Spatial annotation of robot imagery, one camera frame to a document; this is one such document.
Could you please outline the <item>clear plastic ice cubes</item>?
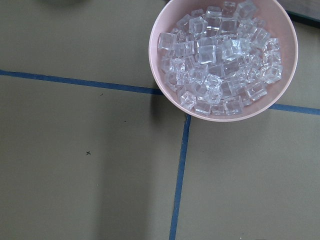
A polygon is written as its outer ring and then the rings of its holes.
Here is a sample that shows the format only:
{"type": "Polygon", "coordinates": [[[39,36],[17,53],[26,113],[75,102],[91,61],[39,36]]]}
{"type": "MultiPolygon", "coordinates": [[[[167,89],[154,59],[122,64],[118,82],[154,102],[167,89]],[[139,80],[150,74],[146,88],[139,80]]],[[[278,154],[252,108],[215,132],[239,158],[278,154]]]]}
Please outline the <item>clear plastic ice cubes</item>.
{"type": "Polygon", "coordinates": [[[186,110],[241,114],[282,78],[280,43],[255,17],[253,1],[196,9],[162,32],[158,49],[165,84],[186,110]]]}

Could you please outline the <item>pink bowl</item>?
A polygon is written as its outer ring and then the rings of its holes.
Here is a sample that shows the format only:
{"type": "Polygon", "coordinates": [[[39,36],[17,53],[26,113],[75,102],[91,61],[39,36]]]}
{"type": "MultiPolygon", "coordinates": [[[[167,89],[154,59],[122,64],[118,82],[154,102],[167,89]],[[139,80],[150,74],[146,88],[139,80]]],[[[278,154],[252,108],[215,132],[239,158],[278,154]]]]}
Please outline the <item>pink bowl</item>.
{"type": "Polygon", "coordinates": [[[298,40],[295,28],[284,8],[276,0],[256,0],[258,10],[256,17],[266,21],[266,30],[278,38],[281,51],[282,74],[281,80],[269,85],[267,95],[252,105],[244,108],[243,113],[236,115],[210,115],[195,113],[194,110],[183,109],[177,94],[165,84],[165,74],[161,69],[162,52],[158,50],[160,33],[170,31],[178,20],[195,9],[206,9],[208,6],[221,5],[221,0],[171,0],[159,13],[150,33],[148,56],[149,64],[156,84],[177,108],[185,113],[206,121],[235,122],[254,117],[270,108],[285,93],[290,85],[298,62],[298,40]]]}

